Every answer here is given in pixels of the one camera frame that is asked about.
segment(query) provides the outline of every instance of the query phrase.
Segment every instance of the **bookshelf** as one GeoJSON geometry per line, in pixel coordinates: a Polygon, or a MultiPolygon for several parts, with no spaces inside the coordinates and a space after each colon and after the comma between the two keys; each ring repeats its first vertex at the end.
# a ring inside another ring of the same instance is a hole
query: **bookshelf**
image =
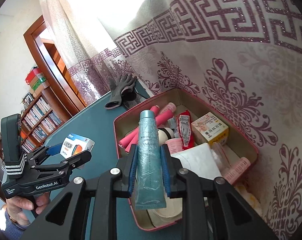
{"type": "Polygon", "coordinates": [[[28,152],[43,145],[46,138],[71,118],[50,87],[30,103],[21,117],[22,148],[28,152]]]}

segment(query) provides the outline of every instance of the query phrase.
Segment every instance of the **picture frame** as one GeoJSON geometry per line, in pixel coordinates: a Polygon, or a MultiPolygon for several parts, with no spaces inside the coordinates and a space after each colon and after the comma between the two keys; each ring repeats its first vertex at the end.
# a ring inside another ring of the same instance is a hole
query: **picture frame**
{"type": "Polygon", "coordinates": [[[34,100],[33,95],[30,92],[28,92],[26,96],[23,98],[23,105],[29,106],[33,100],[34,100]]]}

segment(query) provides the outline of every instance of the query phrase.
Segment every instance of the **greek key pattern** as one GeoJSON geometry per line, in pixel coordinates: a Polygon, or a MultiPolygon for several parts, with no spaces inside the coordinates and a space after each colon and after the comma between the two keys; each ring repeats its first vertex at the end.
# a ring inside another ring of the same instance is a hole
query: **greek key pattern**
{"type": "Polygon", "coordinates": [[[114,42],[129,57],[154,43],[181,40],[271,43],[302,54],[302,15],[291,0],[174,0],[114,42]]]}
{"type": "Polygon", "coordinates": [[[110,59],[113,59],[119,55],[121,55],[122,52],[119,50],[119,48],[115,48],[113,50],[105,49],[101,51],[96,56],[92,57],[91,59],[87,59],[84,61],[79,62],[75,66],[68,69],[68,72],[71,76],[75,75],[78,72],[86,71],[87,68],[93,67],[94,65],[99,64],[101,61],[107,59],[110,57],[110,59]]]}

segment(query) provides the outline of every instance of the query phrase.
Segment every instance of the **white package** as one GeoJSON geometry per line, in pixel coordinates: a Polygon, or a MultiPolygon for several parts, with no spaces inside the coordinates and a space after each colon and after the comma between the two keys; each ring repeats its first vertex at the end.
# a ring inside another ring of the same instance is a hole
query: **white package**
{"type": "Polygon", "coordinates": [[[171,156],[178,158],[183,168],[193,171],[201,178],[213,180],[216,177],[222,177],[207,143],[171,154],[171,156]]]}

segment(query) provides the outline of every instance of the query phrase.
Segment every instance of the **gray glove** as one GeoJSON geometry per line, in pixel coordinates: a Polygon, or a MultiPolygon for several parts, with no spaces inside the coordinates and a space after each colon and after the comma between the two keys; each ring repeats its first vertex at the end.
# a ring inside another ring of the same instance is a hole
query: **gray glove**
{"type": "Polygon", "coordinates": [[[116,81],[109,77],[110,89],[112,95],[110,100],[104,106],[106,109],[113,109],[121,105],[121,96],[133,91],[137,77],[132,77],[132,74],[119,75],[116,81]]]}

